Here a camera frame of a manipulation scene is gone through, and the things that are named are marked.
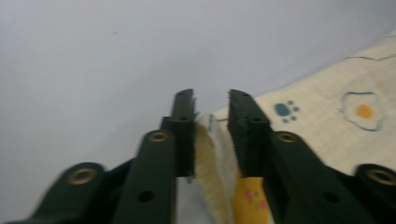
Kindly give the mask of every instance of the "blue paw print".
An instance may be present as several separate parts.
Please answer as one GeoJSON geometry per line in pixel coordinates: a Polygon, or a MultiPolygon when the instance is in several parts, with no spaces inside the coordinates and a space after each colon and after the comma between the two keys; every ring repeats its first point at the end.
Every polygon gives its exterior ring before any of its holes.
{"type": "Polygon", "coordinates": [[[300,107],[294,105],[293,101],[288,101],[286,104],[275,105],[274,110],[283,118],[282,121],[284,123],[289,123],[290,120],[297,120],[297,117],[294,114],[300,111],[300,107]]]}

